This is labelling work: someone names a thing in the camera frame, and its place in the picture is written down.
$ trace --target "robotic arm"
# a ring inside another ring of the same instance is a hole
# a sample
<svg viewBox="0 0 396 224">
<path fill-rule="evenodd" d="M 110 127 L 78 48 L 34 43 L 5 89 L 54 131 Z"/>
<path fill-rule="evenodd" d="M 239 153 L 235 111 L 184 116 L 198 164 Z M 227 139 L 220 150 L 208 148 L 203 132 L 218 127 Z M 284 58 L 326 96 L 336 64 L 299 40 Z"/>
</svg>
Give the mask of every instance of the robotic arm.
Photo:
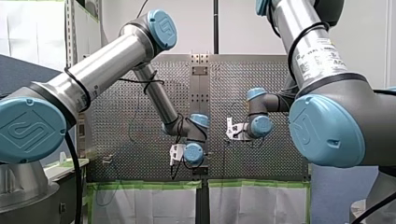
<svg viewBox="0 0 396 224">
<path fill-rule="evenodd" d="M 363 75 L 350 72 L 329 38 L 329 24 L 338 22 L 343 4 L 257 1 L 257 13 L 268 15 L 288 53 L 292 80 L 285 90 L 292 81 L 299 90 L 295 99 L 282 97 L 286 101 L 264 89 L 250 90 L 247 133 L 251 138 L 266 135 L 272 126 L 266 113 L 290 110 L 292 140 L 313 163 L 343 168 L 395 165 L 394 92 L 375 92 Z"/>
<path fill-rule="evenodd" d="M 39 160 L 59 147 L 78 113 L 130 70 L 143 83 L 166 132 L 188 137 L 186 161 L 203 160 L 207 116 L 179 116 L 163 86 L 155 82 L 156 71 L 150 64 L 176 42 L 172 19 L 162 10 L 152 10 L 125 24 L 112 43 L 49 82 L 33 82 L 0 101 L 0 215 L 10 205 L 57 191 L 56 184 L 48 183 Z"/>
</svg>

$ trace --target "black stand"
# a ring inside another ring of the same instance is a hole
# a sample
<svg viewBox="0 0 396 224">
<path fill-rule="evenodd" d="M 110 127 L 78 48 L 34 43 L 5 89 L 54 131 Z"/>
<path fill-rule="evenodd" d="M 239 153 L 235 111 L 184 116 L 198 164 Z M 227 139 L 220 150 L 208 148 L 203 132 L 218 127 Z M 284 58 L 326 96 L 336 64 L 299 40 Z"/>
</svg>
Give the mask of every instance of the black stand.
<svg viewBox="0 0 396 224">
<path fill-rule="evenodd" d="M 210 224 L 208 168 L 202 166 L 192 171 L 193 180 L 201 180 L 201 188 L 195 196 L 195 224 Z"/>
</svg>

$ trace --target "pegboard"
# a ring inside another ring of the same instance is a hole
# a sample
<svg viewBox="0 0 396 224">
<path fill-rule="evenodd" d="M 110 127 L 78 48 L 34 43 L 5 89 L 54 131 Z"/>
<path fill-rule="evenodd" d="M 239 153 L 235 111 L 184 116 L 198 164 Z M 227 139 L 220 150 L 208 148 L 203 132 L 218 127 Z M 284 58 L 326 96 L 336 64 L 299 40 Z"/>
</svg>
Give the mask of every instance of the pegboard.
<svg viewBox="0 0 396 224">
<path fill-rule="evenodd" d="M 292 143 L 287 114 L 270 113 L 274 129 L 264 141 L 228 142 L 225 135 L 227 117 L 246 122 L 248 90 L 282 89 L 286 57 L 212 55 L 210 62 L 210 177 L 306 180 L 308 165 Z"/>
<path fill-rule="evenodd" d="M 188 116 L 190 109 L 191 56 L 160 55 L 153 66 L 165 81 L 166 92 L 177 111 Z M 243 122 L 248 113 L 246 94 L 254 87 L 279 91 L 288 73 L 285 56 L 210 55 L 209 178 L 260 178 L 304 180 L 308 176 L 305 159 L 291 142 L 287 115 L 274 113 L 274 131 L 259 147 L 253 143 L 226 139 L 226 118 Z M 125 78 L 134 79 L 130 73 Z M 89 181 L 115 179 L 170 180 L 169 149 L 175 137 L 162 133 L 161 121 L 142 87 L 118 81 L 93 103 L 87 112 L 86 144 L 91 158 Z M 103 157 L 114 155 L 112 165 Z M 183 165 L 177 180 L 190 180 Z"/>
</svg>

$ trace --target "white label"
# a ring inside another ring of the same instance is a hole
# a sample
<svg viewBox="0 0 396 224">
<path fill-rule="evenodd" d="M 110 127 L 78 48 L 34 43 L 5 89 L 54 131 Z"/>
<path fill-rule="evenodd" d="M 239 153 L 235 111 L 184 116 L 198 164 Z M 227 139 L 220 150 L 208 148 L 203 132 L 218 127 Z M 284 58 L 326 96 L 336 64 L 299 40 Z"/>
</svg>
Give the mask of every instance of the white label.
<svg viewBox="0 0 396 224">
<path fill-rule="evenodd" d="M 296 57 L 304 81 L 318 76 L 334 76 L 347 71 L 330 39 L 319 39 L 318 45 Z"/>
</svg>

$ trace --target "light blue joint cap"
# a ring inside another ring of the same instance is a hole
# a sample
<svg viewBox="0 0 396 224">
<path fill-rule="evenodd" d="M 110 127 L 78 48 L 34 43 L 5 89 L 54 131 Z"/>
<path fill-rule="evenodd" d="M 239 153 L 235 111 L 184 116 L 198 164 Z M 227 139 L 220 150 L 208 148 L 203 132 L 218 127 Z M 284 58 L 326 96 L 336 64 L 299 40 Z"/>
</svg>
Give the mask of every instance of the light blue joint cap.
<svg viewBox="0 0 396 224">
<path fill-rule="evenodd" d="M 191 114 L 190 115 L 190 119 L 192 122 L 203 126 L 204 128 L 208 128 L 209 127 L 209 118 L 206 115 L 202 115 L 202 114 Z"/>
<path fill-rule="evenodd" d="M 274 124 L 268 116 L 257 116 L 250 125 L 250 130 L 254 136 L 261 138 L 265 137 L 274 128 Z"/>
<path fill-rule="evenodd" d="M 264 95 L 267 91 L 264 88 L 253 88 L 247 92 L 247 100 L 251 101 L 252 99 Z"/>
<path fill-rule="evenodd" d="M 162 49 L 171 49 L 177 42 L 177 29 L 172 18 L 163 10 L 148 13 L 148 28 L 152 37 Z"/>
<path fill-rule="evenodd" d="M 256 14 L 258 16 L 265 16 L 265 6 L 268 4 L 268 0 L 256 0 Z"/>
<path fill-rule="evenodd" d="M 204 150 L 196 143 L 189 143 L 184 149 L 184 159 L 189 164 L 199 164 L 204 159 Z"/>
<path fill-rule="evenodd" d="M 31 97 L 0 102 L 0 161 L 38 161 L 55 151 L 64 140 L 66 121 L 47 101 Z"/>
<path fill-rule="evenodd" d="M 362 162 L 365 145 L 361 129 L 332 99 L 303 96 L 292 105 L 289 119 L 294 145 L 313 163 L 348 168 Z"/>
</svg>

